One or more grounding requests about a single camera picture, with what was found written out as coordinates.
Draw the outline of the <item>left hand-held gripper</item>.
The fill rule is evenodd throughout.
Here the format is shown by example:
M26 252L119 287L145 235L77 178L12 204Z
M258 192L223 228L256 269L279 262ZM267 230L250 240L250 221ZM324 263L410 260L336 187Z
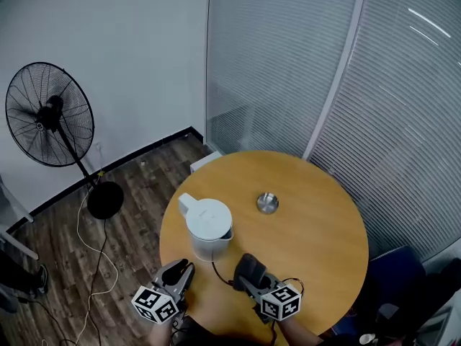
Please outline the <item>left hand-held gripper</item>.
M195 266L188 259L170 262L157 271L151 288L139 287L131 304L144 319L164 324L184 311L184 294L194 274Z

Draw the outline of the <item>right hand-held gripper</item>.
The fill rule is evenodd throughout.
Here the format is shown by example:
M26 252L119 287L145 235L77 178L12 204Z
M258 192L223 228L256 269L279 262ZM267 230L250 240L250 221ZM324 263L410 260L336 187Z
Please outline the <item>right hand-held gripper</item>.
M283 321L300 311L301 293L292 285L279 281L271 273L265 275L262 284L255 286L240 277L243 291L255 301L253 310L264 324Z

